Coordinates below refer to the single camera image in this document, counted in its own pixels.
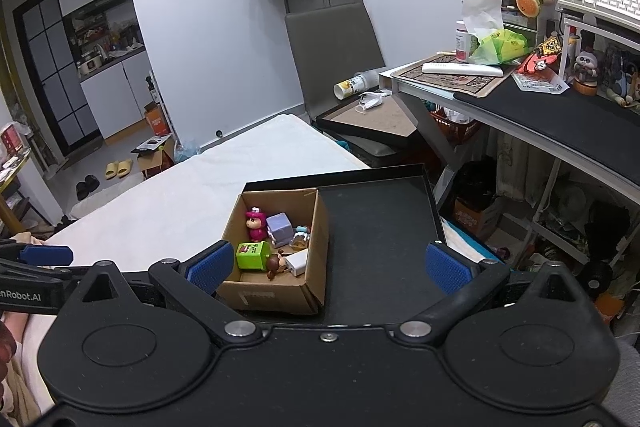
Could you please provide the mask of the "left hand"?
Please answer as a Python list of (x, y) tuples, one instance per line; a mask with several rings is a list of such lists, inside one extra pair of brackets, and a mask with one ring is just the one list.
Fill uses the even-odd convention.
[(15, 405), (15, 367), (14, 355), (17, 350), (16, 339), (6, 321), (1, 321), (1, 414), (9, 416)]

